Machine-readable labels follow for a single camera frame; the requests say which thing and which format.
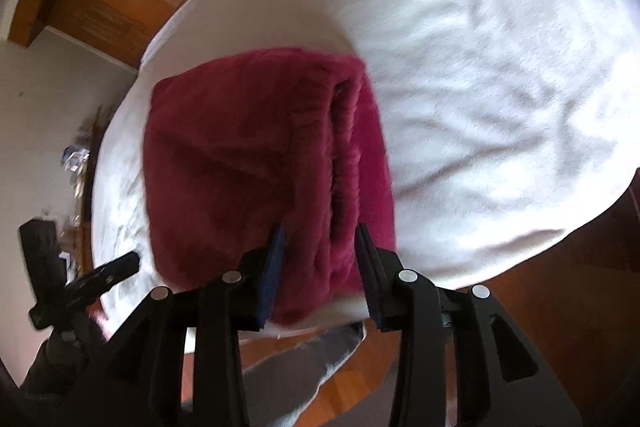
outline silver screw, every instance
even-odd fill
[[[402,270],[398,274],[398,279],[402,282],[416,282],[418,280],[418,274],[413,270]]]
[[[487,288],[486,286],[482,286],[481,284],[476,284],[473,288],[471,288],[471,293],[473,293],[473,295],[475,295],[479,299],[486,299],[489,295],[491,295],[489,288]]]
[[[154,301],[161,301],[169,296],[169,288],[166,286],[156,286],[151,290],[151,298]]]
[[[235,284],[242,279],[242,274],[238,270],[229,270],[222,274],[222,280],[227,284]]]

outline folded red blanket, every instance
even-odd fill
[[[361,291],[358,221],[395,247],[378,110],[359,58],[297,48],[212,60],[154,88],[143,169],[158,273],[191,289],[283,223],[273,320]]]

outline wrinkled white sheet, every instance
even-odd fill
[[[140,274],[102,299],[111,326],[162,283],[141,170],[158,80],[252,48],[362,57],[382,115],[398,253],[455,288],[551,247],[629,184],[640,160],[639,16],[638,0],[189,0],[149,46],[100,150],[95,264],[143,257]],[[337,296],[287,332],[366,315],[364,299]]]

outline bed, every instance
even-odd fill
[[[152,87],[277,46],[363,58],[398,253],[439,286],[490,279],[546,250],[613,204],[640,166],[640,0],[188,0],[149,45],[100,149],[94,264],[142,256],[140,273],[102,297],[111,329],[163,283],[142,173]],[[260,334],[367,316],[363,297],[337,295]]]

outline fuzzy fabric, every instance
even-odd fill
[[[219,58],[154,87],[143,144],[150,240],[178,289],[287,233],[274,316],[361,290],[357,222],[395,248],[391,179],[363,62],[299,48]]]

